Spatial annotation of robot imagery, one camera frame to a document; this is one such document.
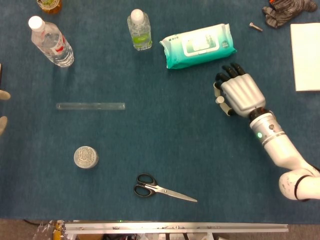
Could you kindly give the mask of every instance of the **small plastic bottle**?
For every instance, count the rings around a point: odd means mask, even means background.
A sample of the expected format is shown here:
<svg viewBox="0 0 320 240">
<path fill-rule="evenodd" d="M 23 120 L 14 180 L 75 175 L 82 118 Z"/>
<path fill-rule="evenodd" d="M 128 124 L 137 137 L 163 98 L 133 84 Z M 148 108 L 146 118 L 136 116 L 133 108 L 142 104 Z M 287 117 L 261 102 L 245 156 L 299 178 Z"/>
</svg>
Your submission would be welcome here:
<svg viewBox="0 0 320 240">
<path fill-rule="evenodd" d="M 36 2 L 47 14 L 57 14 L 62 8 L 62 0 L 36 0 Z"/>
<path fill-rule="evenodd" d="M 28 23 L 31 41 L 51 62 L 62 68 L 74 62 L 74 52 L 55 24 L 44 22 L 39 16 L 31 17 Z"/>
<path fill-rule="evenodd" d="M 133 46 L 138 51 L 152 46 L 151 26 L 148 15 L 140 9 L 135 9 L 127 18 Z"/>
</svg>

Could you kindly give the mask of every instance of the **wet wipes package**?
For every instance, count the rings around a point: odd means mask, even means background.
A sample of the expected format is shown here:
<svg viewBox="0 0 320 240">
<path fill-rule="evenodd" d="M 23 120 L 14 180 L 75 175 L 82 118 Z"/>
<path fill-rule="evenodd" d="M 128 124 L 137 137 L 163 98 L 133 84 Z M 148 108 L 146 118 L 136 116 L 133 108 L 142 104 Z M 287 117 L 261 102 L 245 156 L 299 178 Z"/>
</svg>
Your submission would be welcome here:
<svg viewBox="0 0 320 240">
<path fill-rule="evenodd" d="M 229 24 L 219 24 L 167 36 L 160 41 L 160 44 L 164 47 L 168 69 L 183 69 L 225 58 L 237 52 Z"/>
</svg>

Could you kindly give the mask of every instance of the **metal bolt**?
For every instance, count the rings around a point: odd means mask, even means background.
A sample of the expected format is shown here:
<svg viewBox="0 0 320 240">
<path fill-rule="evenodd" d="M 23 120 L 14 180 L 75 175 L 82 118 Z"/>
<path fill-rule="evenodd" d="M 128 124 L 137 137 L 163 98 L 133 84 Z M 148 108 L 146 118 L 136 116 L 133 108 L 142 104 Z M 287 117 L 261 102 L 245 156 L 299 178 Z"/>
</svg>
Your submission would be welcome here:
<svg viewBox="0 0 320 240">
<path fill-rule="evenodd" d="M 263 31 L 263 29 L 262 28 L 260 28 L 260 27 L 258 27 L 258 26 L 256 26 L 256 25 L 254 25 L 254 23 L 253 22 L 250 22 L 249 23 L 249 26 L 250 27 L 252 27 L 252 28 L 254 28 L 254 29 L 257 29 L 258 31 L 260 31 L 260 32 L 262 32 Z"/>
</svg>

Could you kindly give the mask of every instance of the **white robotic arm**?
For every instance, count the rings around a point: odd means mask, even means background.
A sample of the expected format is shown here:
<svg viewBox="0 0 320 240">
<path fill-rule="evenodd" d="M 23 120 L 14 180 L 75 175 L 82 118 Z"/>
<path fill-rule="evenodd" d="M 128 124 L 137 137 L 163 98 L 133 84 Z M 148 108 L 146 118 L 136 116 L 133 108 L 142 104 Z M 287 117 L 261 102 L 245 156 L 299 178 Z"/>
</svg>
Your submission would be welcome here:
<svg viewBox="0 0 320 240">
<path fill-rule="evenodd" d="M 260 140 L 273 162 L 292 171 L 280 177 L 279 187 L 284 196 L 303 201 L 320 199 L 320 171 L 308 164 L 276 121 L 274 114 L 265 109 L 266 100 L 253 78 L 237 64 L 222 68 L 213 84 L 216 103 L 228 115 L 250 119 L 250 128 Z M 223 93 L 230 106 L 225 103 Z"/>
</svg>

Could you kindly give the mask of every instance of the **white bottle cap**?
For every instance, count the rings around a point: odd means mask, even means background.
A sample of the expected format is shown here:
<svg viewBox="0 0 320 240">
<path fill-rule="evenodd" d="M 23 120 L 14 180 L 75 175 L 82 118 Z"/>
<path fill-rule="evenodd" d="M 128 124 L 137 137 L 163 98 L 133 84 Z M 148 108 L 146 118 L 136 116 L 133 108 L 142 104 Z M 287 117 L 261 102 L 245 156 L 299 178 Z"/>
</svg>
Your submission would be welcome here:
<svg viewBox="0 0 320 240">
<path fill-rule="evenodd" d="M 90 169 L 97 165 L 99 157 L 92 147 L 81 146 L 73 155 L 74 163 L 82 169 Z"/>
<path fill-rule="evenodd" d="M 41 19 L 39 16 L 32 16 L 29 19 L 29 27 L 32 29 L 32 31 L 35 32 L 41 32 L 45 29 L 45 22 Z"/>
<path fill-rule="evenodd" d="M 135 25 L 141 25 L 145 20 L 144 12 L 140 9 L 135 9 L 131 12 L 131 21 Z"/>
</svg>

